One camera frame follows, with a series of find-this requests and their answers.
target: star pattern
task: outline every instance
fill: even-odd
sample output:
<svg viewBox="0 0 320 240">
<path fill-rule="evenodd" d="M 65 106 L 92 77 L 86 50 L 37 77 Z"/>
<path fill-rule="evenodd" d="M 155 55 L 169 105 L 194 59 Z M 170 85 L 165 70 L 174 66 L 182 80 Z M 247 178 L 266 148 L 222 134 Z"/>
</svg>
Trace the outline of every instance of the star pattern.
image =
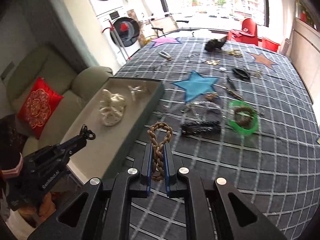
<svg viewBox="0 0 320 240">
<path fill-rule="evenodd" d="M 175 38 L 166 38 L 166 37 L 156 38 L 150 42 L 154 42 L 154 44 L 152 45 L 152 48 L 158 47 L 158 46 L 160 46 L 162 44 L 166 44 L 166 43 L 172 43 L 172 44 L 180 43 Z"/>
<path fill-rule="evenodd" d="M 273 71 L 275 71 L 272 67 L 272 65 L 277 65 L 277 63 L 269 60 L 266 58 L 265 55 L 263 55 L 262 53 L 260 54 L 254 54 L 254 53 L 249 53 L 252 57 L 254 57 L 254 62 L 253 63 L 260 63 L 265 65 L 266 67 L 272 69 Z"/>
<path fill-rule="evenodd" d="M 192 71 L 187 80 L 173 82 L 186 91 L 185 102 L 189 102 L 199 95 L 204 95 L 207 92 L 215 92 L 213 85 L 217 83 L 219 78 L 202 77 L 198 72 Z"/>
</svg>

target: orange star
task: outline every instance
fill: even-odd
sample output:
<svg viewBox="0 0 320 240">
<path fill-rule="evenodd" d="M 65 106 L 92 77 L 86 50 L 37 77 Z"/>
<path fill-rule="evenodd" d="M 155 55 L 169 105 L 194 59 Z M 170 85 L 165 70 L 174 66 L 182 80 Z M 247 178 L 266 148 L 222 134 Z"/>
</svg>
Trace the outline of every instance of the orange star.
<svg viewBox="0 0 320 240">
<path fill-rule="evenodd" d="M 272 69 L 273 71 L 275 71 L 272 67 L 272 65 L 276 65 L 275 62 L 267 59 L 265 57 L 265 55 L 263 55 L 262 53 L 257 55 L 257 54 L 254 54 L 254 53 L 249 53 L 252 57 L 254 57 L 254 62 L 253 63 L 260 63 L 260 64 L 263 64 L 265 66 L 267 66 L 268 68 Z"/>
</svg>

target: red pillow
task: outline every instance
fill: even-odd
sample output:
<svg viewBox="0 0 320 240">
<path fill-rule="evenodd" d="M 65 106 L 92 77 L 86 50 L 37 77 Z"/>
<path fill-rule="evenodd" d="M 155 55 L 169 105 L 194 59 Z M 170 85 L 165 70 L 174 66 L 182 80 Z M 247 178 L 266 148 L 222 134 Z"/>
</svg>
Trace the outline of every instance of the red pillow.
<svg viewBox="0 0 320 240">
<path fill-rule="evenodd" d="M 45 124 L 57 108 L 60 96 L 54 92 L 44 80 L 39 77 L 30 91 L 26 101 L 20 109 L 17 117 L 27 122 L 39 139 Z"/>
</svg>

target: red plastic bucket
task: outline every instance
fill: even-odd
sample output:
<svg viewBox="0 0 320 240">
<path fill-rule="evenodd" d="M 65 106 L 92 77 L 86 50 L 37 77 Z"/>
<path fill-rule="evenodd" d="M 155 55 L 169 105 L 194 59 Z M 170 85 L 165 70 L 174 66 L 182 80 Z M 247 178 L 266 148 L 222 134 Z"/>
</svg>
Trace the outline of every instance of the red plastic bucket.
<svg viewBox="0 0 320 240">
<path fill-rule="evenodd" d="M 280 46 L 279 43 L 276 43 L 276 42 L 274 42 L 274 41 L 272 41 L 272 40 L 269 40 L 269 39 L 266 38 L 266 37 L 262 37 L 262 47 L 263 47 L 263 48 L 272 50 L 272 51 L 274 51 L 274 52 L 277 52 L 279 46 Z"/>
</svg>

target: washing machine door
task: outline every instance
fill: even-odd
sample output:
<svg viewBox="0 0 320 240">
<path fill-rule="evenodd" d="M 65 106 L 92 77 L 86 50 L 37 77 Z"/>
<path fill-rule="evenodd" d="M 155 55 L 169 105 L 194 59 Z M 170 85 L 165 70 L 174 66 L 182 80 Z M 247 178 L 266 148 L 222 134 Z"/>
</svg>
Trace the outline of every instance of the washing machine door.
<svg viewBox="0 0 320 240">
<path fill-rule="evenodd" d="M 121 17 L 116 19 L 113 25 L 115 26 L 115 29 L 125 47 L 132 46 L 138 40 L 140 27 L 134 19 L 129 17 Z"/>
</svg>

